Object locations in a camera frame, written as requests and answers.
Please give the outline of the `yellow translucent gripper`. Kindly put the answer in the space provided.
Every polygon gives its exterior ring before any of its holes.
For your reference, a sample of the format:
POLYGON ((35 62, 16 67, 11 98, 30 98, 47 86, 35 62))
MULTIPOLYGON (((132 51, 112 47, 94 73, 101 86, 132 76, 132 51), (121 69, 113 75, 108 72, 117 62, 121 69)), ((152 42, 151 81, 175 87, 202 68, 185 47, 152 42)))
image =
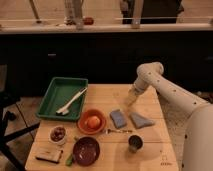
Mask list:
POLYGON ((132 88, 128 91, 128 95, 127 95, 127 97, 126 97, 126 99, 125 99, 125 104, 126 104, 127 106, 133 105, 133 104, 137 101, 137 99, 138 99, 138 97, 139 97, 140 95, 141 95, 141 92, 138 91, 136 88, 132 87, 132 88))

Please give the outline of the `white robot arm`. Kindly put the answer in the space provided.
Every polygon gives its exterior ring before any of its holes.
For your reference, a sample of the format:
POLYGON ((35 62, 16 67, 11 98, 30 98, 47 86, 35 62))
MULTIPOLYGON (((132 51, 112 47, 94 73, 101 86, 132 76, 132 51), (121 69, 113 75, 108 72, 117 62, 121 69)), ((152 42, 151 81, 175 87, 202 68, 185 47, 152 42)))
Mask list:
POLYGON ((160 62, 137 67, 137 78, 126 100, 132 105, 149 86, 190 114, 183 147, 182 171, 213 171, 213 104, 165 79, 160 62))

